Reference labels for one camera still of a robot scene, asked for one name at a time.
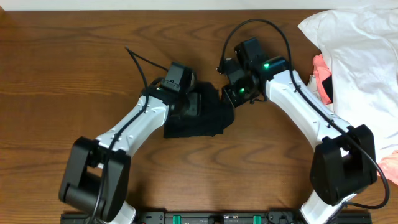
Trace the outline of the black t-shirt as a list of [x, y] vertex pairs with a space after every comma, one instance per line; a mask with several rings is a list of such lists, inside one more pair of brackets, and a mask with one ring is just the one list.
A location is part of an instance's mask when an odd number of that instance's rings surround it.
[[221, 101], [219, 91], [210, 82], [199, 82], [193, 89], [201, 95], [198, 116], [171, 116], [164, 124], [164, 138], [215, 136], [234, 121], [234, 109]]

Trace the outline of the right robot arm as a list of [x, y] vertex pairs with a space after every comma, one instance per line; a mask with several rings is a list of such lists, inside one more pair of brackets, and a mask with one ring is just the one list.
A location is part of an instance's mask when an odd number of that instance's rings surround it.
[[301, 206], [306, 223], [331, 223], [353, 197], [375, 183], [374, 137], [365, 125], [356, 128], [331, 112], [289, 71], [283, 57], [269, 58], [251, 38], [234, 48], [236, 58], [224, 60], [229, 84], [222, 100], [237, 108], [263, 95], [281, 108], [313, 147], [309, 199]]

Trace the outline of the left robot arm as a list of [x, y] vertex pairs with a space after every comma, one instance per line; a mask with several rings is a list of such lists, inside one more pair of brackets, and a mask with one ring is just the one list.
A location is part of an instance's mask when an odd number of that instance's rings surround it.
[[126, 202], [134, 154], [173, 115], [197, 116], [200, 95], [193, 92], [194, 70], [172, 63], [165, 78], [143, 89], [136, 106], [96, 139], [78, 138], [72, 146], [58, 197], [79, 210], [61, 223], [133, 223], [136, 209]]

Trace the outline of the white leaf-print garment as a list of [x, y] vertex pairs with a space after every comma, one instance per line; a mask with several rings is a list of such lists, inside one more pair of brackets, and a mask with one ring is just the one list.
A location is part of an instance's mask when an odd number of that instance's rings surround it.
[[[317, 83], [316, 83], [316, 78], [314, 75], [310, 75], [309, 76], [309, 81], [307, 84], [307, 88], [321, 101], [322, 98], [319, 94], [318, 88], [317, 88]], [[326, 107], [334, 112], [334, 108], [333, 108], [333, 103], [327, 104]]]

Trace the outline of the pink garment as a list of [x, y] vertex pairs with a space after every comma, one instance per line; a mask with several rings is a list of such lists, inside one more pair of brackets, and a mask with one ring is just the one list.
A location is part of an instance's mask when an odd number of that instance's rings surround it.
[[325, 105], [333, 103], [333, 82], [332, 74], [326, 65], [323, 55], [316, 55], [313, 58], [313, 74], [321, 101]]

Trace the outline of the white t-shirt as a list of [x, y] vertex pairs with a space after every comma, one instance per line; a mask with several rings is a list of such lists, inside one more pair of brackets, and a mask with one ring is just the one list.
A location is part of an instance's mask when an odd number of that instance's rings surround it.
[[397, 9], [323, 11], [298, 27], [331, 70], [334, 112], [373, 132], [377, 161], [397, 155]]

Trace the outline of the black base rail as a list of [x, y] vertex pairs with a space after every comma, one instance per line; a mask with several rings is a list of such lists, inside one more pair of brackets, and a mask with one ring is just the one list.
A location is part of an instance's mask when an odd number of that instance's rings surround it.
[[[66, 213], [60, 217], [61, 224], [83, 224], [88, 218], [85, 214]], [[266, 213], [169, 213], [142, 212], [132, 224], [294, 224], [306, 223], [293, 211], [269, 211]], [[369, 212], [346, 212], [326, 223], [333, 224], [372, 224]]]

